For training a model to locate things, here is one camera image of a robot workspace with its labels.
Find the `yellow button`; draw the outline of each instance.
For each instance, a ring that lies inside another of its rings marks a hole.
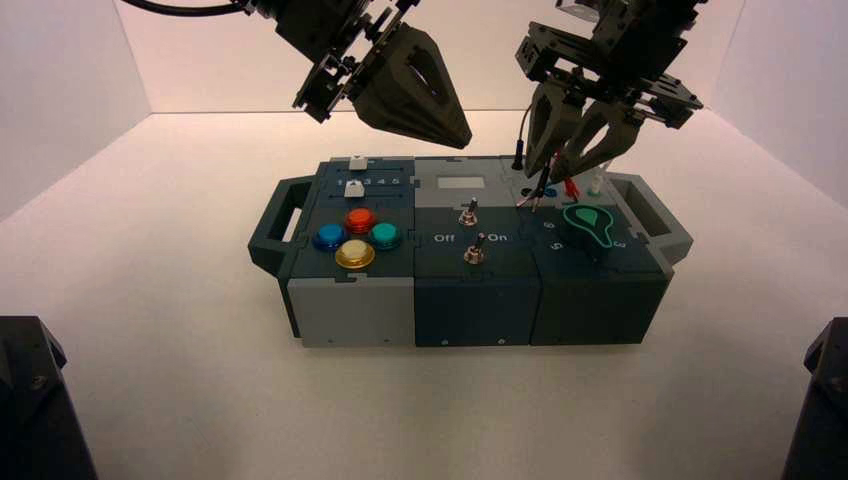
[[[336,263],[339,266],[357,270],[365,268],[374,261],[374,248],[362,240],[348,240],[336,250]]]

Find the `red wire clip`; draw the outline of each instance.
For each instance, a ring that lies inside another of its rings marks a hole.
[[[577,188],[577,184],[574,183],[574,180],[571,177],[565,179],[565,194],[571,197],[572,200],[576,202],[580,201],[580,189]]]

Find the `white wall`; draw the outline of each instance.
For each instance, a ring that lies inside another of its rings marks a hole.
[[[259,15],[162,17],[115,0],[154,112],[291,110],[309,63]],[[699,7],[671,73],[709,101],[744,0]],[[215,0],[182,4],[220,3]],[[554,0],[424,0],[407,19],[439,44],[465,109],[523,109],[534,85],[513,58],[531,20],[588,36]],[[374,2],[378,11],[388,5]],[[340,109],[350,109],[342,104]]]
[[[0,2],[0,219],[149,113],[110,0]]]
[[[845,18],[844,0],[748,0],[714,103],[742,133],[848,206]]]

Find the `white table surface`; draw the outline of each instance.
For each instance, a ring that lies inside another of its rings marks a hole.
[[[520,112],[469,114],[464,154]],[[848,211],[710,112],[638,173],[695,238],[635,346],[307,350],[247,241],[280,178],[452,150],[352,114],[154,115],[0,224],[0,311],[37,314],[104,479],[777,478],[848,313]]]

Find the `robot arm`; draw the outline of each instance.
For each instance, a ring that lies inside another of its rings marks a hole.
[[[664,72],[686,46],[680,36],[695,23],[695,5],[706,1],[558,0],[559,9],[597,22],[591,39],[531,23],[516,53],[527,78],[539,82],[525,174],[542,170],[553,182],[568,179],[627,152],[646,119],[680,128],[702,108]],[[574,68],[558,68],[560,60]],[[584,113],[587,99],[594,103]],[[600,143],[586,151],[605,126]],[[518,154],[514,168],[521,168]]]
[[[215,7],[173,7],[124,0],[174,16],[258,13],[277,22],[276,32],[313,62],[293,106],[318,122],[343,98],[362,121],[379,130],[464,148],[471,130],[436,43],[401,19],[420,0],[395,0],[376,19],[369,0],[230,0]],[[357,60],[346,52],[364,33],[371,48]]]

